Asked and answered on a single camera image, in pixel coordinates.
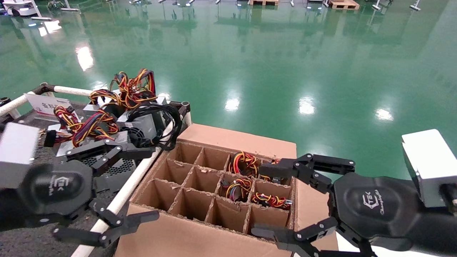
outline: wire bundle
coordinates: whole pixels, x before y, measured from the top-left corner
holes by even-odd
[[[257,157],[241,151],[236,153],[231,162],[228,164],[228,171],[247,177],[257,177],[259,170],[256,162]]]
[[[115,134],[119,131],[114,118],[102,109],[99,109],[84,123],[80,123],[75,115],[61,105],[54,108],[54,114],[61,124],[61,129],[71,130],[72,133],[67,134],[58,131],[56,133],[56,143],[72,140],[73,146],[78,147],[88,136],[96,139],[113,139],[109,134]],[[106,123],[108,132],[99,126],[100,122]]]
[[[155,138],[144,139],[143,142],[140,142],[137,145],[137,147],[159,146],[163,150],[167,151],[175,148],[176,140],[182,127],[181,115],[179,114],[179,111],[176,107],[169,104],[161,105],[154,102],[143,103],[127,114],[127,121],[131,122],[138,117],[146,116],[160,111],[162,111],[164,115],[167,115],[169,118],[171,118],[173,122],[173,128],[168,134],[165,135],[162,134],[163,131],[157,131],[157,136]]]
[[[150,102],[157,99],[155,95],[154,72],[147,69],[141,69],[138,75],[129,79],[123,71],[114,76],[110,84],[110,91],[114,82],[119,86],[120,103],[127,110],[137,108],[143,102]]]
[[[89,95],[90,103],[97,104],[97,99],[99,97],[101,97],[103,100],[105,100],[105,98],[110,98],[113,100],[112,102],[106,103],[103,106],[105,106],[107,104],[117,104],[119,106],[122,106],[121,97],[118,94],[111,92],[107,89],[98,89],[98,90],[93,91]]]
[[[108,131],[103,130],[99,126],[100,123],[106,123]],[[119,127],[114,121],[114,118],[102,109],[98,109],[96,113],[90,116],[86,122],[84,122],[80,128],[75,131],[72,143],[74,147],[78,147],[88,136],[96,139],[114,140],[109,136],[109,134],[115,134],[117,132],[119,132]]]
[[[272,195],[266,196],[262,193],[255,193],[252,196],[252,202],[284,210],[288,210],[290,208],[290,203],[285,197],[277,197]]]
[[[230,200],[236,201],[243,201],[246,202],[248,199],[249,191],[252,187],[252,181],[247,178],[237,178],[235,181],[227,187],[227,192],[225,197],[229,198]],[[241,190],[241,196],[236,197],[235,193],[237,189]]]

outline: red yellow black wires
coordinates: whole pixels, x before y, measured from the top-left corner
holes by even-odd
[[[111,81],[110,91],[114,83],[117,83],[121,92],[120,103],[127,110],[138,107],[142,102],[157,99],[154,72],[151,70],[141,69],[133,79],[129,79],[127,74],[121,71]]]
[[[245,152],[236,153],[228,164],[229,172],[247,177],[257,177],[257,174],[259,173],[258,168],[257,157]]]
[[[236,202],[236,201],[243,201],[246,202],[248,200],[249,191],[252,187],[252,181],[247,178],[237,178],[235,181],[227,187],[227,193],[225,197],[228,199]],[[241,195],[237,197],[237,189],[241,191]]]
[[[251,201],[253,203],[262,204],[264,206],[270,206],[274,208],[280,208],[284,210],[290,209],[290,201],[288,201],[285,197],[277,197],[273,195],[264,195],[262,193],[255,193],[252,196]]]
[[[119,131],[119,127],[116,125],[116,122],[114,122],[114,118],[102,109],[99,109],[84,123],[79,122],[75,115],[61,105],[54,108],[54,114],[61,123],[61,129],[71,131],[71,134],[57,132],[56,143],[71,140],[73,146],[78,147],[87,137],[113,139],[109,134],[115,134]],[[99,126],[100,123],[105,123],[108,131],[103,130]]]
[[[105,123],[108,126],[108,131],[102,129],[99,126],[100,123]],[[102,109],[98,109],[78,130],[74,131],[72,138],[73,146],[78,147],[87,137],[114,140],[109,134],[115,134],[117,132],[119,132],[119,127],[114,121],[114,118]]]
[[[101,97],[103,100],[104,100],[104,98],[110,98],[113,100],[112,102],[109,102],[107,104],[117,104],[119,106],[122,106],[121,97],[118,94],[111,92],[107,89],[98,89],[98,90],[93,91],[89,95],[90,103],[97,104],[98,97]]]

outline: black cable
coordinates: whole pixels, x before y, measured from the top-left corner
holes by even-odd
[[[171,122],[173,122],[173,128],[171,129],[170,133],[163,135],[163,132],[159,130],[157,131],[157,136],[155,138],[152,140],[142,140],[139,142],[139,146],[137,147],[158,146],[166,151],[175,148],[176,140],[178,139],[178,135],[182,127],[181,115],[179,114],[179,111],[176,107],[169,104],[160,105],[154,102],[145,103],[139,105],[127,114],[127,122],[132,122],[138,117],[146,116],[148,114],[153,114],[160,111],[162,111],[164,115],[172,118]],[[164,138],[168,136],[170,136],[170,138],[167,141],[164,141]]]

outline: cardboard flap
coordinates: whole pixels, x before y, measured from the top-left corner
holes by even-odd
[[[297,157],[297,147],[294,143],[200,124],[189,126],[178,140],[228,150],[240,149],[272,159]]]
[[[320,193],[298,179],[295,181],[296,218],[294,230],[299,231],[329,217],[329,207],[327,206],[329,194]],[[316,240],[312,243],[312,245],[317,247],[319,250],[338,250],[335,233]]]
[[[130,204],[128,214],[150,211]],[[191,220],[160,214],[156,222],[143,223],[134,234],[122,236],[116,257],[290,257],[290,252],[278,250],[275,244],[256,238],[202,226]],[[205,241],[189,240],[205,238]]]

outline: wooden pallet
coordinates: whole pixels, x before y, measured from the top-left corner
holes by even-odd
[[[262,5],[265,6],[267,2],[274,3],[275,6],[277,6],[279,4],[279,0],[259,0],[259,1],[249,0],[250,5],[254,5],[254,4],[258,5],[258,4],[262,3]]]
[[[329,1],[329,7],[332,9],[338,10],[358,10],[360,4],[356,3],[353,0],[344,0],[344,1]]]

